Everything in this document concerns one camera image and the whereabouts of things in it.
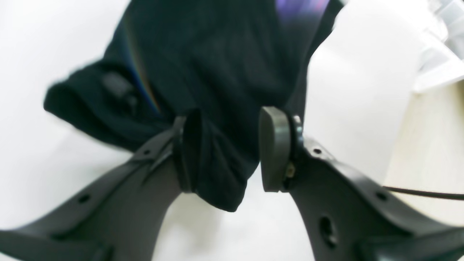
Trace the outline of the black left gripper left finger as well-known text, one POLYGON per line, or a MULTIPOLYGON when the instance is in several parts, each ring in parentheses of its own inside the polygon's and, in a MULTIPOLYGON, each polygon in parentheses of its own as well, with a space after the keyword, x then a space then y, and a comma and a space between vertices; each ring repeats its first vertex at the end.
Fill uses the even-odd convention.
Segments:
POLYGON ((198 179, 202 116, 192 110, 59 207, 1 231, 20 261, 150 261, 164 216, 198 179))

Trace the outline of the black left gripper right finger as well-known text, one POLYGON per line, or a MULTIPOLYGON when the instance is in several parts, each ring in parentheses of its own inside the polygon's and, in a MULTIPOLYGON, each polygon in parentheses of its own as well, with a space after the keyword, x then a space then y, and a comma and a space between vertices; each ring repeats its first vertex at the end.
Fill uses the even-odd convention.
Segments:
POLYGON ((433 220, 304 137, 297 115, 260 110, 266 192, 294 200, 317 261, 457 261, 463 227, 433 220))

